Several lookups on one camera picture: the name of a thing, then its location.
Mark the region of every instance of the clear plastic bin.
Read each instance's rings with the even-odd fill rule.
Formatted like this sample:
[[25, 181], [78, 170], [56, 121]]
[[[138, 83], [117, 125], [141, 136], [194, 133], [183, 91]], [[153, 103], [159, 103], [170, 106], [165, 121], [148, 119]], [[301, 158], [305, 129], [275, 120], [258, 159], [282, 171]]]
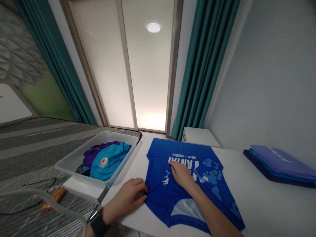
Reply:
[[[89, 148], [97, 144], [108, 143], [108, 142], [113, 142], [113, 141], [125, 142], [131, 145], [132, 147], [129, 150], [129, 152], [126, 154], [126, 156], [124, 157], [124, 159], [122, 160], [121, 164], [118, 166], [116, 171], [113, 173], [111, 178], [109, 178], [106, 181], [102, 181], [102, 180], [94, 179], [94, 178], [76, 173], [76, 169], [80, 165], [82, 165], [84, 153]], [[125, 135], [121, 133], [104, 131], [96, 135], [94, 138], [92, 138], [88, 142], [84, 143], [79, 148], [75, 149], [73, 152], [71, 152], [69, 155], [67, 155], [60, 161], [58, 161], [54, 167], [57, 170], [74, 175], [76, 178], [82, 179], [85, 182], [89, 182], [94, 186], [97, 186], [103, 189], [105, 188], [110, 189], [110, 187], [113, 185], [114, 181], [116, 180], [117, 176], [119, 175], [120, 171], [122, 170], [127, 160], [131, 156], [132, 152], [134, 151], [137, 145], [137, 141], [138, 141], [138, 137], [133, 137], [133, 136]]]

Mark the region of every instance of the blue t-shirt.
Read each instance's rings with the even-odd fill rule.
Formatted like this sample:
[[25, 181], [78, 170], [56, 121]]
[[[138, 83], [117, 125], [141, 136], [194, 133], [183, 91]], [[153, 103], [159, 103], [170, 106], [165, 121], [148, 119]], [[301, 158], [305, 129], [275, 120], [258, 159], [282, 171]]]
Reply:
[[178, 161], [189, 168], [194, 181], [237, 229], [244, 229], [236, 202], [225, 182], [223, 166], [211, 147], [154, 138], [147, 158], [148, 198], [145, 203], [168, 227], [186, 224], [210, 233], [195, 201], [172, 175], [168, 162]]
[[130, 148], [129, 144], [122, 142], [100, 151], [92, 162], [90, 177], [103, 181], [111, 178]]

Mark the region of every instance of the teal curtain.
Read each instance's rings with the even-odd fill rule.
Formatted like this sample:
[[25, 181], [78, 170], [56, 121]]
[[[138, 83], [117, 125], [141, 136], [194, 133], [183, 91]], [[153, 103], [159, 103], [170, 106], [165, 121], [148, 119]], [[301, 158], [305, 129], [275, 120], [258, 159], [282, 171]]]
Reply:
[[202, 128], [240, 0], [198, 0], [171, 136]]
[[67, 48], [47, 0], [15, 0], [77, 122], [96, 125]]

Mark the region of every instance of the gray striped mattress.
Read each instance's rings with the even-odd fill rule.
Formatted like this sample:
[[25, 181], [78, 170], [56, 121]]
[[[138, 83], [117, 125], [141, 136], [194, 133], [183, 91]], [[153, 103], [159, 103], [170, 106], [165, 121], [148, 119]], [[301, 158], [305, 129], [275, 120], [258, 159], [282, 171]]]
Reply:
[[[0, 128], [0, 193], [29, 188], [47, 190], [53, 185], [48, 189], [52, 193], [69, 178], [54, 169], [57, 161], [102, 131], [141, 138], [137, 131], [54, 118], [34, 118]], [[0, 199], [0, 236], [75, 236], [78, 233], [81, 229], [78, 220], [54, 210], [41, 211], [45, 201], [38, 204], [40, 201], [39, 197], [31, 196]], [[69, 192], [60, 204], [86, 218], [95, 207]], [[30, 208], [20, 213], [4, 215], [27, 207]]]

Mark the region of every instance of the round ceiling lamp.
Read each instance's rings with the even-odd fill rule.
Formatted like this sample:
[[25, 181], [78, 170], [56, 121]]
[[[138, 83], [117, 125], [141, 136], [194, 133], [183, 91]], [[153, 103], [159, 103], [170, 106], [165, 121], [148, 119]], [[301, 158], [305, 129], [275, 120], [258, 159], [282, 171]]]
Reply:
[[149, 23], [146, 27], [150, 33], [157, 33], [160, 31], [161, 28], [161, 26], [157, 23]]

